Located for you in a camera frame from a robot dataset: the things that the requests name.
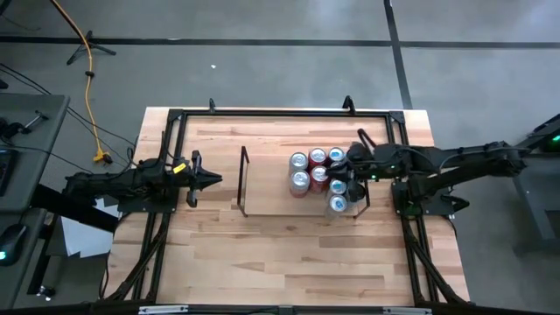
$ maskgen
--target can lid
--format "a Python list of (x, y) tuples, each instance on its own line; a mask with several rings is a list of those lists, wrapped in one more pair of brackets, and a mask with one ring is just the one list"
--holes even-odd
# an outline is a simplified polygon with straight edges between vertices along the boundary
[(344, 212), (347, 209), (347, 200), (342, 196), (332, 196), (329, 200), (329, 206), (335, 212)]
[(307, 171), (296, 171), (291, 174), (291, 183), (297, 187), (306, 187), (309, 185), (309, 174)]
[(330, 188), (331, 192), (335, 194), (343, 194), (347, 190), (347, 183), (338, 179), (333, 179), (331, 180)]
[(329, 151), (329, 158), (332, 161), (342, 161), (344, 159), (344, 151), (338, 147), (332, 148)]
[(321, 163), (324, 162), (326, 160), (326, 153), (323, 149), (320, 148), (316, 148), (311, 150), (311, 153), (309, 153), (309, 156), (311, 157), (312, 161)]
[(317, 181), (326, 181), (326, 168), (322, 165), (315, 166), (311, 171), (311, 175), (313, 176), (313, 179)]
[(295, 166), (306, 166), (307, 165), (307, 156), (302, 152), (294, 153), (291, 156), (291, 163)]

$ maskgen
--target concrete floor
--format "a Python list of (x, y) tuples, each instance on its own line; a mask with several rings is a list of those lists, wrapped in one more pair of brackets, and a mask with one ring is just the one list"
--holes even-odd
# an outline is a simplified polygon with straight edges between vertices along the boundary
[[(382, 0), (60, 1), (82, 30), (98, 36), (195, 39), (389, 39)], [(533, 0), (394, 0), (401, 40), (560, 41), (560, 2)], [(44, 2), (19, 0), (8, 17), (41, 27), (22, 31), (0, 19), (0, 34), (73, 36)], [(75, 45), (0, 44), (0, 62), (70, 95), (85, 114), (87, 59), (71, 66)], [(389, 47), (123, 46), (97, 52), (91, 93), (96, 121), (133, 140), (147, 106), (206, 105), (337, 108), (351, 95), (361, 108), (401, 109)], [(442, 148), (506, 140), (516, 143), (557, 114), (558, 50), (403, 49), (412, 104), (427, 109)], [(34, 93), (10, 78), (10, 92)], [(104, 140), (124, 155), (126, 143)], [(93, 165), (91, 135), (72, 117), (54, 152)], [(114, 165), (108, 171), (115, 171)], [(50, 159), (43, 183), (60, 189), (77, 170)], [(456, 194), (472, 205), (458, 213), (458, 244), (472, 301), (541, 312), (560, 310), (560, 257), (515, 256), (530, 225), (511, 180), (483, 178)], [(102, 258), (53, 262), (53, 304), (96, 298)], [(22, 297), (18, 306), (45, 305)]]

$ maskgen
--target wooden table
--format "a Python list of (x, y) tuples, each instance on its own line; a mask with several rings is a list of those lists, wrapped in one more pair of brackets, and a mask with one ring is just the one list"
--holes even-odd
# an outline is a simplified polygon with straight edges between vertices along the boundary
[[(158, 154), (167, 111), (146, 109), (136, 160)], [(425, 111), (405, 111), (405, 118), (411, 144), (433, 145)], [(403, 231), (391, 204), (389, 182), (370, 185), (372, 206), (358, 220), (328, 221), (323, 207), (306, 212), (294, 207), (290, 197), (266, 195), (269, 189), (287, 190), (278, 184), (287, 177), (287, 170), (276, 173), (272, 167), (285, 167), (293, 152), (315, 146), (346, 148), (358, 141), (358, 128), (377, 143), (387, 142), (384, 126), (376, 118), (190, 117), (183, 155), (189, 158), (192, 150), (199, 150), (203, 167), (224, 180), (201, 192), (195, 209), (187, 206), (186, 191), (182, 191), (171, 219), (157, 301), (413, 305)], [(242, 145), (247, 146), (251, 161), (248, 218), (236, 205)], [(262, 175), (267, 170), (270, 178)], [(292, 206), (282, 208), (283, 203)], [(108, 261), (108, 294), (137, 262), (145, 221), (145, 213), (132, 214), (116, 231)], [(468, 299), (452, 226), (430, 216), (425, 217), (425, 224), (433, 262), (451, 287)], [(418, 266), (418, 271), (428, 297), (424, 269)]]

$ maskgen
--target silver soda can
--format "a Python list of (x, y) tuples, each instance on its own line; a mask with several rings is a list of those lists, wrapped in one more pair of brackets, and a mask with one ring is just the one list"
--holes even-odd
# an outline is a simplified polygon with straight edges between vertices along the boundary
[(296, 198), (303, 198), (309, 190), (310, 178), (307, 171), (295, 171), (290, 176), (290, 193)]
[(339, 147), (334, 147), (329, 150), (329, 162), (341, 162), (346, 157), (344, 151)]
[(326, 153), (323, 149), (315, 148), (309, 152), (309, 170), (315, 166), (324, 165), (326, 161)]
[(326, 191), (326, 200), (330, 200), (334, 195), (344, 196), (345, 193), (347, 193), (347, 183), (338, 179), (333, 179), (329, 184), (329, 190)]
[(344, 196), (334, 195), (329, 199), (326, 205), (325, 217), (328, 220), (333, 220), (340, 217), (340, 215), (347, 209), (347, 199)]
[(290, 170), (288, 176), (294, 172), (307, 170), (307, 156), (302, 152), (296, 152), (290, 157)]
[(312, 193), (324, 192), (329, 186), (328, 179), (329, 178), (326, 176), (326, 168), (322, 165), (315, 166), (311, 170), (311, 184), (309, 190)]

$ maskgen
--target wood plank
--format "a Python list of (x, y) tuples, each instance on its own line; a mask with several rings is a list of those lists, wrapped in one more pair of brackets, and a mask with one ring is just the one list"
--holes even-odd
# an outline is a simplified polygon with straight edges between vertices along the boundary
[[(146, 109), (136, 161), (158, 154), (168, 109)], [(410, 142), (433, 145), (426, 112), (404, 113)], [(316, 206), (303, 209), (294, 206), (294, 200), (286, 194), (287, 158), (291, 153), (314, 146), (347, 147), (357, 141), (358, 128), (368, 130), (379, 143), (387, 141), (384, 125), (375, 119), (189, 118), (183, 156), (189, 158), (192, 150), (199, 150), (203, 166), (222, 174), (224, 180), (199, 193), (196, 209), (185, 203), (186, 189), (180, 191), (167, 237), (157, 301), (412, 305), (403, 231), (392, 208), (389, 181), (372, 183), (372, 207), (358, 220), (326, 220), (324, 208), (319, 206), (321, 196), (315, 196)], [(245, 218), (237, 208), (241, 145), (248, 148), (253, 171), (249, 174), (246, 208), (252, 214), (276, 215)], [(261, 176), (262, 171), (268, 175)], [(145, 213), (134, 213), (116, 231), (107, 294), (137, 262), (145, 220)], [(451, 225), (438, 217), (426, 217), (425, 222), (434, 263), (451, 287), (468, 298)], [(423, 292), (427, 292), (424, 269), (418, 265), (418, 270)], [(145, 283), (151, 272), (150, 267)]]

